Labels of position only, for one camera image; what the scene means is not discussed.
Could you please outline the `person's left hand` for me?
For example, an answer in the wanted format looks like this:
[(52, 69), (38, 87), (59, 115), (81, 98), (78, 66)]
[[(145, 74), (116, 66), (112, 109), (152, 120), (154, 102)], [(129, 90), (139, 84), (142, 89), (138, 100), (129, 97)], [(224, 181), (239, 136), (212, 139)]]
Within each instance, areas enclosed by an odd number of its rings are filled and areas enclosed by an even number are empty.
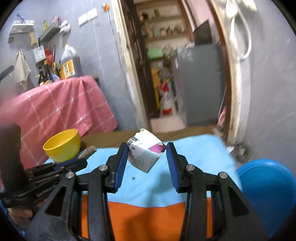
[(8, 214), (12, 221), (22, 229), (29, 227), (30, 218), (33, 217), (33, 211), (31, 209), (23, 209), (19, 206), (8, 208)]

